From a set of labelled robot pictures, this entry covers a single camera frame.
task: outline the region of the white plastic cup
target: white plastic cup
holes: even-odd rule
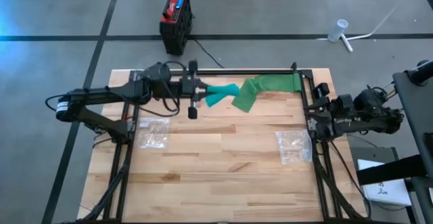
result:
[[[332,28],[332,31],[328,34],[327,40],[331,42],[337,42],[346,31],[349,23],[346,20],[338,20],[336,25]]]

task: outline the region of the clear plastic bag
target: clear plastic bag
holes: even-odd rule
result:
[[[275,132],[275,134],[283,165],[311,162],[312,145],[307,130]]]
[[[140,118],[135,142],[140,148],[165,149],[169,124],[169,118]]]

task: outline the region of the wooden board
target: wooden board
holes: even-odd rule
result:
[[[335,90],[328,69],[313,69],[315,83]],[[129,70],[113,70],[110,86],[127,82]],[[246,77],[205,76],[210,85],[235,83]],[[198,119],[187,117],[189,102],[170,119],[165,150],[141,148],[143,132],[137,128],[124,204],[124,222],[286,222],[321,221],[321,207],[312,163],[282,166],[276,131],[305,129],[299,93],[264,92],[250,113],[231,105],[226,97],[217,105],[198,108]],[[148,110],[166,113],[162,102]],[[119,119],[122,103],[105,105],[104,116]],[[140,112],[140,117],[150,116]],[[107,138],[103,135],[97,139]],[[347,138],[334,142],[356,178]],[[85,216],[108,186],[114,144],[98,145],[91,158],[78,217]],[[362,198],[331,149],[332,164],[341,192],[361,214]],[[115,212],[115,194],[112,213]],[[331,207],[329,192],[328,205]]]

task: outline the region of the concrete floor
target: concrete floor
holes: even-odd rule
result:
[[[338,18],[347,33],[369,32],[398,0],[191,0],[193,33],[326,34]],[[156,35],[166,0],[118,0],[109,35]],[[0,35],[98,35],[110,0],[0,0]],[[433,10],[426,0],[404,0],[379,33],[433,33]],[[432,39],[353,41],[201,41],[227,68],[330,68],[338,93],[356,95],[382,86],[393,72],[433,57]],[[40,223],[70,128],[55,119],[43,101],[82,87],[96,41],[0,42],[0,223]],[[111,69],[145,68],[155,62],[213,61],[189,42],[182,57],[165,54],[161,41],[105,42],[93,87],[108,82]],[[397,97],[389,103],[400,108]],[[81,127],[54,221],[71,221],[78,211],[94,134]],[[394,135],[369,133],[378,146],[396,147],[400,157],[417,153],[407,122]],[[352,146],[365,146],[350,139]],[[404,212],[374,208],[377,220],[407,222]]]

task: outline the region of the wood plank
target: wood plank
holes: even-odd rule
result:
[[[313,69],[313,74],[315,83],[328,83],[330,97],[335,97],[329,70]],[[122,85],[128,76],[129,70],[113,70],[109,84]],[[248,77],[254,76],[205,76],[202,80],[241,87]],[[323,220],[313,165],[283,166],[277,147],[276,131],[306,129],[300,94],[261,93],[250,113],[232,106],[232,99],[226,97],[211,108],[201,104],[197,120],[187,118],[189,102],[182,101],[179,115],[170,118],[166,149],[142,148],[147,131],[138,128],[122,221]],[[122,103],[105,105],[102,114],[120,118],[122,107]],[[165,113],[161,102],[151,101],[145,107]],[[140,112],[140,117],[146,116],[153,117]],[[334,143],[356,178],[347,138]],[[85,208],[80,208],[78,217],[86,215],[86,208],[92,208],[106,190],[113,154],[110,142],[94,149],[81,201]],[[362,198],[332,148],[330,154],[338,187],[365,214]],[[332,206],[329,194],[327,198]]]

